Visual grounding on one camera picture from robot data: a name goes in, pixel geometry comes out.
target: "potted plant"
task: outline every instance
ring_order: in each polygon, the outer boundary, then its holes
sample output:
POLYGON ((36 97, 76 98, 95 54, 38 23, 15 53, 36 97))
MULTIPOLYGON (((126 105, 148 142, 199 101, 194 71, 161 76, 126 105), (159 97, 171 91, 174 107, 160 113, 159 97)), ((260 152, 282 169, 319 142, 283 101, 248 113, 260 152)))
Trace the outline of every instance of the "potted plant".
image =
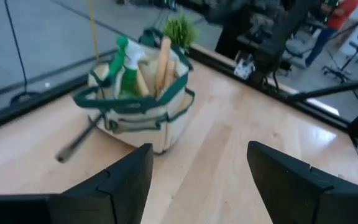
POLYGON ((163 33, 169 37, 173 44, 179 46, 184 52, 196 39, 196 29, 193 23, 185 17, 183 11, 179 18, 169 19, 163 28, 163 33))

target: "blue jeans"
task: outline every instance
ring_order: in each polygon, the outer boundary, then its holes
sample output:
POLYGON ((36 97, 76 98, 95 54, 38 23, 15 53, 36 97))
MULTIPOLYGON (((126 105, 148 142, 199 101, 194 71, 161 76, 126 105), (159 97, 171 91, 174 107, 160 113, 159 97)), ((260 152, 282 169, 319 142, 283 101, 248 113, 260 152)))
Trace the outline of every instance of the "blue jeans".
POLYGON ((307 67, 309 67, 313 63, 316 57, 321 53, 321 51, 323 51, 324 46, 337 31, 338 30, 332 28, 325 28, 321 30, 321 33, 318 36, 317 41, 311 53, 309 54, 309 57, 305 60, 307 67))

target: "bag handle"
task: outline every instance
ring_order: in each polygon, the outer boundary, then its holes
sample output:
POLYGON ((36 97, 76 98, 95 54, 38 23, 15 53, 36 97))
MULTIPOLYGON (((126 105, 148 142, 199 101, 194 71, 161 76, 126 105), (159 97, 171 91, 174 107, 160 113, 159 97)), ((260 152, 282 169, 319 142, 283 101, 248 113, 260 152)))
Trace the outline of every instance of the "bag handle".
POLYGON ((97 93, 98 86, 92 86, 80 90, 74 94, 73 99, 80 108, 114 109, 123 113, 145 113, 151 105, 155 105, 155 99, 151 96, 134 99, 92 99, 88 96, 97 93))
MULTIPOLYGON (((160 48, 160 44, 155 41, 155 38, 157 38, 159 40, 159 43, 161 43, 163 37, 164 34, 161 31, 154 27, 151 27, 143 30, 143 34, 139 38, 139 43, 149 47, 160 48)), ((185 64, 189 68, 189 70, 192 71, 193 66, 187 59, 186 55, 182 53, 180 47, 176 44, 171 44, 171 49, 178 55, 180 62, 185 64)))

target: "black metal frame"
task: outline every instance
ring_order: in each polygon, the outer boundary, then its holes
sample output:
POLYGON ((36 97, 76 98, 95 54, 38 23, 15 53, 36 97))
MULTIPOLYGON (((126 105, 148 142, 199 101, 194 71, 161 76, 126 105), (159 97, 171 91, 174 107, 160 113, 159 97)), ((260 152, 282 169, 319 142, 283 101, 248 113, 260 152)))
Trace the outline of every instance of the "black metal frame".
MULTIPOLYGON (((71 12, 74 12, 78 14, 79 16, 85 17, 89 19, 89 16, 84 15, 83 13, 80 13, 74 9, 70 9, 68 6, 62 6, 66 9, 68 9, 71 12)), ((121 32, 118 32, 116 29, 109 27, 108 25, 100 22, 95 21, 100 26, 103 26, 104 28, 107 28, 111 31, 114 31, 118 34, 122 34, 121 32)), ((312 91, 310 93, 299 93, 296 95, 291 95, 290 93, 287 93, 285 91, 280 90, 279 93, 275 91, 275 87, 266 84, 266 85, 259 85, 257 83, 254 83, 250 80, 244 80, 240 77, 237 77, 233 74, 234 67, 232 65, 228 65, 216 58, 214 58, 212 55, 205 54, 203 52, 200 52, 196 49, 190 49, 188 52, 188 56, 195 59, 196 61, 203 63, 218 72, 222 73, 223 75, 229 76, 239 82, 242 82, 246 84, 247 86, 258 90, 259 92, 266 94, 288 106, 291 106, 297 110, 302 111, 303 113, 306 113, 307 115, 312 116, 313 118, 320 120, 332 127, 335 127, 341 131, 344 131, 345 133, 349 134, 349 137, 352 139, 352 142, 356 145, 358 142, 358 117, 353 121, 347 121, 335 114, 332 114, 324 109, 318 108, 317 106, 305 101, 305 99, 308 99, 310 97, 316 97, 316 96, 323 96, 333 93, 338 93, 341 91, 347 91, 351 90, 352 88, 355 88, 355 86, 358 88, 358 82, 355 83, 348 83, 346 86, 335 86, 332 88, 327 88, 324 90, 317 90, 312 91)), ((93 57, 87 58, 83 60, 82 62, 74 63, 73 65, 69 65, 67 67, 60 68, 54 72, 52 72, 54 75, 64 71, 68 70, 68 68, 74 68, 79 65, 84 64, 85 62, 92 61, 93 57)), ((65 83, 64 85, 60 85, 56 88, 52 88, 49 91, 46 91, 45 93, 42 93, 39 96, 35 96, 31 98, 28 101, 25 101, 23 103, 19 103, 18 105, 11 106, 9 108, 5 108, 0 111, 0 125, 3 125, 12 119, 15 119, 19 116, 22 116, 23 114, 26 114, 46 103, 49 101, 52 101, 54 99, 57 99, 63 95, 66 95, 67 93, 71 92, 72 90, 83 86, 86 84, 87 81, 87 74, 84 74, 72 81, 69 81, 65 83)))

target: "gray floor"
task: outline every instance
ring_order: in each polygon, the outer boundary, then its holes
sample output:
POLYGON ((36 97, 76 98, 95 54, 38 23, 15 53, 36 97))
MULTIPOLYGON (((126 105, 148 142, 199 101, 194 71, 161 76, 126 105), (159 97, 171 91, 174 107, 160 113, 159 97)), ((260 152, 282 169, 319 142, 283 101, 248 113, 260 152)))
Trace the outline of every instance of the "gray floor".
MULTIPOLYGON (((28 78, 37 77, 47 71, 69 65, 94 55, 93 41, 89 20, 71 12, 50 0, 14 0, 8 1, 12 20, 16 28, 25 70, 28 78)), ((88 15, 88 0, 60 0, 70 8, 88 15)), ((145 27, 155 24, 158 9, 137 8, 135 6, 117 6, 114 0, 94 1, 94 16, 98 21, 107 24, 120 33, 138 38, 145 27)), ((185 11, 192 21, 200 16, 185 11)), ((197 24, 197 44, 213 50, 218 41, 221 28, 211 26, 205 21, 197 24)), ((98 47, 100 52, 115 48, 117 33, 102 26, 96 26, 98 47)), ((320 68, 329 63, 328 55, 322 54, 316 63, 307 70, 294 69, 289 77, 279 77, 280 82, 300 91, 315 90, 325 86, 337 85, 331 77, 321 74, 320 68)), ((73 70, 47 78, 29 86, 31 90, 45 91, 45 83, 50 87, 84 74, 93 62, 84 64, 73 70)), ((358 79, 358 65, 352 65, 354 78, 358 79)), ((3 0, 0 0, 0 88, 12 83, 21 82, 23 75, 19 59, 9 27, 3 0)), ((12 95, 20 92, 7 93, 0 96, 0 109, 7 107, 12 95)), ((353 93, 341 93, 321 98, 321 101, 337 108, 341 116, 353 119, 358 114, 358 101, 353 93)))

